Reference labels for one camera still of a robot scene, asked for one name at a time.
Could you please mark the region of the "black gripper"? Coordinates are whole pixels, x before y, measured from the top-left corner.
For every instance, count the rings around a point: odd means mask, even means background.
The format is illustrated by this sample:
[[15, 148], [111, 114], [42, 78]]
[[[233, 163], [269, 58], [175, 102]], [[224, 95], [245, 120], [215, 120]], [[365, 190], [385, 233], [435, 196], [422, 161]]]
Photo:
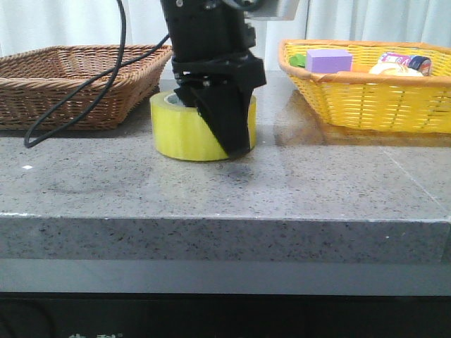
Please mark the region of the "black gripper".
[[245, 51], [190, 62], [173, 57], [172, 66], [180, 85], [175, 94], [184, 106], [197, 107], [228, 158], [249, 153], [249, 91], [266, 84], [263, 60]]

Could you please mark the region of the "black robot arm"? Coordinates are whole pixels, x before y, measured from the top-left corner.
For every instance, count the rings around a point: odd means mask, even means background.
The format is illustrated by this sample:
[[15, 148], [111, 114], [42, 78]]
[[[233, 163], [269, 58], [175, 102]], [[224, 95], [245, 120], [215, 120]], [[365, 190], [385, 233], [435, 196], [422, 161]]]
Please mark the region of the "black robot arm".
[[256, 34], [245, 8], [226, 1], [162, 1], [161, 7], [177, 97], [197, 109], [228, 157], [249, 153], [248, 109], [266, 75], [263, 60], [250, 51]]

